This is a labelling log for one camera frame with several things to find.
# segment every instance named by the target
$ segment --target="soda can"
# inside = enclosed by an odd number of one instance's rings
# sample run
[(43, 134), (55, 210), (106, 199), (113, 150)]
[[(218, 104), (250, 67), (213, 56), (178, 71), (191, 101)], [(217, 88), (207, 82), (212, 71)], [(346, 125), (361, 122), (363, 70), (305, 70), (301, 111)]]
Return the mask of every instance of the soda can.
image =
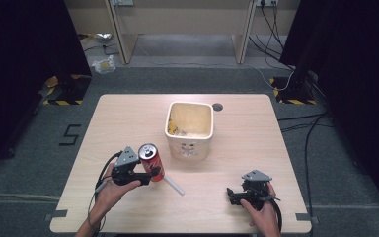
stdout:
[(165, 170), (159, 156), (158, 148), (151, 143), (146, 143), (138, 149), (138, 157), (146, 173), (152, 173), (152, 170), (159, 169), (159, 173), (152, 177), (153, 182), (158, 182), (165, 176)]

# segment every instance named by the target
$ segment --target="hand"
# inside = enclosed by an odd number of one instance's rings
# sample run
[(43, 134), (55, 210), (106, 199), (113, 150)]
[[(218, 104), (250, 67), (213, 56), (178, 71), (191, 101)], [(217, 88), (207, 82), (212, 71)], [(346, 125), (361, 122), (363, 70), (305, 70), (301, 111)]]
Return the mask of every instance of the hand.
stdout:
[(75, 236), (92, 236), (100, 226), (100, 222), (107, 212), (109, 212), (127, 192), (140, 186), (140, 181), (138, 180), (124, 186), (117, 185), (111, 178), (113, 168), (114, 164), (111, 163), (104, 174), (104, 181), (107, 183), (98, 193), (88, 218), (82, 223)]
[[(275, 197), (276, 193), (273, 189), (272, 184), (268, 182), (267, 185), (269, 194)], [(261, 234), (263, 234), (265, 237), (280, 236), (276, 212), (269, 201), (264, 203), (264, 206), (260, 211), (255, 210), (251, 204), (244, 199), (241, 199), (241, 205), (253, 219), (250, 225), (256, 225)]]

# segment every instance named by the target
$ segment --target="wooden table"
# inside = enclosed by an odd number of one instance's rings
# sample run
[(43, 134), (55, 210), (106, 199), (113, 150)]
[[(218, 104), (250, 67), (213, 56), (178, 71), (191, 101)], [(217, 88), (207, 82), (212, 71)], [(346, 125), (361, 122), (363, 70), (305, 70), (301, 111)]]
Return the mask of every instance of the wooden table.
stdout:
[[(164, 133), (174, 101), (220, 103), (214, 112), (209, 156), (201, 162), (171, 157)], [(154, 143), (166, 174), (185, 190), (151, 182), (126, 194), (108, 213), (107, 233), (257, 233), (241, 206), (231, 205), (226, 188), (242, 192), (244, 174), (258, 169), (272, 177), (283, 218), (283, 233), (306, 233), (310, 221), (270, 99), (266, 95), (103, 95), (78, 152), (57, 211), (53, 232), (76, 232), (86, 219), (98, 176), (107, 160), (127, 145), (137, 152)], [(137, 165), (136, 172), (144, 172)]]

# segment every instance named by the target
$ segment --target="power strip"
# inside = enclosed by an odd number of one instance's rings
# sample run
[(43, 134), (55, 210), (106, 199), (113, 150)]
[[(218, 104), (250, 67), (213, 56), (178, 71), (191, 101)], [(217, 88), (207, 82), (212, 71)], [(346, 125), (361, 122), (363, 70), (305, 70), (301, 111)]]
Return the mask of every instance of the power strip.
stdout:
[[(257, 0), (257, 7), (261, 7), (261, 1), (262, 0)], [(278, 0), (264, 0), (264, 1), (265, 1), (264, 7), (278, 6)]]

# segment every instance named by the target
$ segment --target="white stick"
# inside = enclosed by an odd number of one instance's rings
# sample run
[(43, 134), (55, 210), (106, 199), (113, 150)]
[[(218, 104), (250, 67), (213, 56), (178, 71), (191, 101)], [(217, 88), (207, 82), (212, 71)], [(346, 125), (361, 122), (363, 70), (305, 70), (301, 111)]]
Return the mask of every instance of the white stick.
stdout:
[(172, 188), (174, 188), (177, 192), (178, 192), (178, 194), (180, 194), (181, 196), (183, 196), (186, 192), (181, 188), (181, 187), (179, 187), (178, 185), (177, 185), (177, 183), (175, 183), (169, 176), (167, 176), (167, 175), (165, 175), (164, 176), (164, 180), (166, 181), (166, 182), (168, 182), (168, 184), (172, 187)]

